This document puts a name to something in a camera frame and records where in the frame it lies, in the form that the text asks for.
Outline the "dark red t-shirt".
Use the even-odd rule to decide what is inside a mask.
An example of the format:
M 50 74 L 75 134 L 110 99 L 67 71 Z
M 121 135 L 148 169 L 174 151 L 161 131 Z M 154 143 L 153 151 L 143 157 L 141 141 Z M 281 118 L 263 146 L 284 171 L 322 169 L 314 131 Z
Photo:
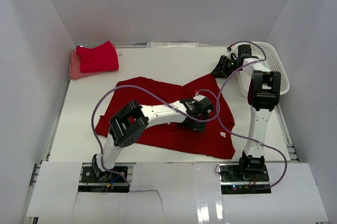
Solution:
M 111 136 L 112 148 L 146 144 L 191 154 L 231 159 L 232 113 L 216 79 L 205 75 L 184 86 L 136 77 L 117 83 L 95 128 Z

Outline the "white perforated plastic basket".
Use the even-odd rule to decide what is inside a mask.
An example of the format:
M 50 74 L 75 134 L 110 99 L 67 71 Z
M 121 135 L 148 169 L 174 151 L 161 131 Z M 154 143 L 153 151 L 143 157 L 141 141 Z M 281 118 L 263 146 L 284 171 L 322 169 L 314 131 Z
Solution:
M 286 94 L 290 90 L 290 82 L 276 49 L 272 45 L 265 42 L 254 43 L 260 46 L 266 54 L 266 61 L 264 61 L 262 64 L 272 71 L 277 71 L 281 73 L 280 95 Z M 242 94 L 247 97 L 251 77 L 243 70 L 236 73 L 236 76 L 239 81 L 239 86 Z

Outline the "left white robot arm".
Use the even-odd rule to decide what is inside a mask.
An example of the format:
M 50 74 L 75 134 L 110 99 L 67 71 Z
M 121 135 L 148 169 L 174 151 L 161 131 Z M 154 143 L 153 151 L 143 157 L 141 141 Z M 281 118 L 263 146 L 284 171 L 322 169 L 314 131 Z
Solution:
M 111 178 L 110 171 L 116 172 L 114 166 L 123 148 L 136 143 L 147 128 L 178 123 L 203 132 L 213 110 L 213 104 L 203 95 L 164 105 L 140 105 L 135 100 L 127 103 L 110 119 L 107 140 L 92 159 L 96 178 L 99 182 Z

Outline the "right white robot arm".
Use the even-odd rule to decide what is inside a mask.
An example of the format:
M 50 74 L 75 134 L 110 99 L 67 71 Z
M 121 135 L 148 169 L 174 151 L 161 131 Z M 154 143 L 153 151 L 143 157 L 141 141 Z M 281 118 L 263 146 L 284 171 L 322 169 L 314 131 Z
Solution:
M 227 51 L 229 55 L 221 56 L 211 75 L 229 79 L 235 73 L 244 71 L 251 78 L 247 94 L 251 121 L 247 142 L 239 159 L 240 174 L 251 178 L 261 174 L 265 166 L 263 144 L 269 118 L 280 100 L 281 73 L 262 64 L 266 61 L 266 54 L 255 43 L 236 42 Z

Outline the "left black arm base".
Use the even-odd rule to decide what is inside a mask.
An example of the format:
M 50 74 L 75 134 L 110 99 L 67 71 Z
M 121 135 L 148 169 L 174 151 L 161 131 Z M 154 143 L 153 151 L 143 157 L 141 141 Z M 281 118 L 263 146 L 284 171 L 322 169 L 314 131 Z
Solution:
M 118 174 L 105 171 L 97 177 L 92 166 L 83 166 L 78 192 L 128 193 L 129 188 Z

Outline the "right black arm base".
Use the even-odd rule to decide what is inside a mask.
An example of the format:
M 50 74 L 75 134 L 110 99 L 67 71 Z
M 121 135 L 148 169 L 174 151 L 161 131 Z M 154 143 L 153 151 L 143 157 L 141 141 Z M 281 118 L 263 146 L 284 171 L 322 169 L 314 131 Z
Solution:
M 215 167 L 219 175 L 222 195 L 270 194 L 269 174 L 266 166 L 259 174 L 242 174 L 238 164 L 220 163 Z

